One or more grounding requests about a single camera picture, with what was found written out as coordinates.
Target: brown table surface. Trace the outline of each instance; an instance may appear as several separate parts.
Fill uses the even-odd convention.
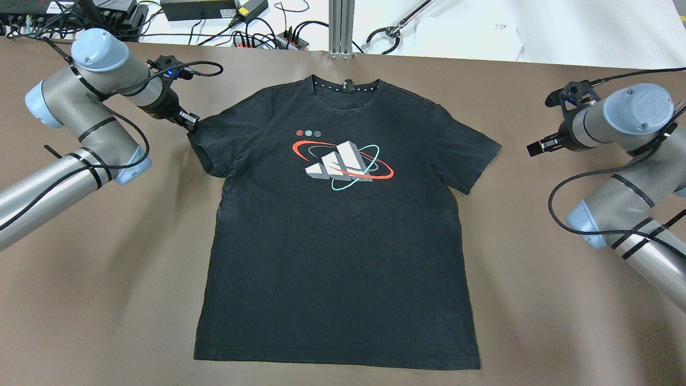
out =
[[[108,104],[150,138],[153,168],[109,184],[0,253],[2,385],[686,385],[686,315],[612,251],[557,227],[550,190],[564,178],[623,165],[616,146],[529,158],[557,131],[545,96],[570,80],[621,71],[590,67],[384,56],[331,60],[324,52],[130,44],[142,59],[215,60],[217,78],[178,81],[201,117],[255,91],[311,73],[334,82],[384,79],[442,104],[503,145],[471,195],[455,192],[482,369],[194,361],[222,180],[205,175],[184,135],[124,98]],[[46,44],[0,40],[0,188],[70,152],[65,129],[35,120],[23,96],[64,66]],[[618,80],[598,92],[655,82],[686,98],[683,73]],[[560,216],[607,176],[560,192]],[[670,197],[663,223],[683,207]],[[673,228],[686,234],[686,225]]]

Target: light blue joint cap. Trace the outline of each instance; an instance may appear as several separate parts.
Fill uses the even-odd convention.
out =
[[[674,112],[670,93],[657,84],[639,83],[614,92],[603,106],[607,122],[630,135],[654,133]]]
[[[54,128],[63,127],[64,125],[61,124],[55,116],[52,115],[50,109],[47,108],[45,98],[43,97],[44,81],[45,79],[41,80],[40,83],[34,86],[34,88],[26,94],[24,103],[26,103],[26,107],[31,111],[31,114],[40,119],[42,123]]]
[[[586,201],[582,200],[579,205],[577,205],[568,215],[567,224],[570,227],[584,232],[597,232],[600,229],[598,224],[595,223],[591,210],[589,206],[586,205]],[[593,248],[601,249],[605,247],[607,243],[601,235],[579,235],[581,238],[586,240]]]
[[[133,155],[131,158],[128,160],[127,163],[134,163],[135,161],[138,161],[141,159],[141,157],[145,154],[145,151],[141,147],[141,145],[138,145],[136,148],[136,151],[133,152]],[[122,171],[119,172],[119,175],[115,179],[116,182],[119,183],[119,185],[125,185],[129,183],[131,180],[134,178],[140,176],[145,172],[146,170],[150,169],[150,166],[152,165],[152,161],[150,160],[150,157],[146,157],[145,160],[141,163],[139,163],[136,166],[132,166],[128,169],[123,169]]]
[[[101,28],[83,31],[71,46],[71,57],[79,66],[94,72],[112,71],[129,57],[126,45]]]

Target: neckline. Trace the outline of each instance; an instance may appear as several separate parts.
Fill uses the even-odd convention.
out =
[[[372,97],[363,105],[360,107],[357,107],[355,109],[335,109],[328,104],[324,103],[317,94],[314,91],[315,87],[315,82],[317,83],[317,87],[325,87],[334,91],[337,91],[337,89],[343,89],[342,84],[337,84],[333,82],[329,82],[328,80],[319,78],[316,75],[310,75],[307,78],[305,78],[305,82],[307,83],[307,90],[309,91],[309,96],[313,98],[319,106],[321,106],[324,110],[330,112],[330,113],[336,113],[336,114],[357,114],[361,113],[362,111],[365,111],[369,107],[371,107],[376,100],[379,98],[379,93],[381,90],[385,89],[384,82],[381,79],[376,79],[375,81],[371,83],[366,83],[366,84],[356,84],[355,87],[357,88],[357,91],[355,92],[369,92],[373,91]]]

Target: power adapter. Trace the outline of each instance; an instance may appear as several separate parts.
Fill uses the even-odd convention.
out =
[[[161,0],[160,5],[168,21],[179,21],[230,19],[236,16],[238,4],[235,0]]]
[[[238,8],[237,14],[240,15],[245,24],[248,24],[264,12],[268,6],[267,0],[248,0],[242,7]]]

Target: white paper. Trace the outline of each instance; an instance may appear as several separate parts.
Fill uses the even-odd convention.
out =
[[[420,16],[414,48],[419,56],[515,61],[523,48],[517,26],[474,14],[457,19]]]
[[[64,12],[65,8],[70,8],[72,5],[74,5],[73,1],[50,1],[50,5],[47,6],[47,11],[45,11],[45,13],[61,14]]]

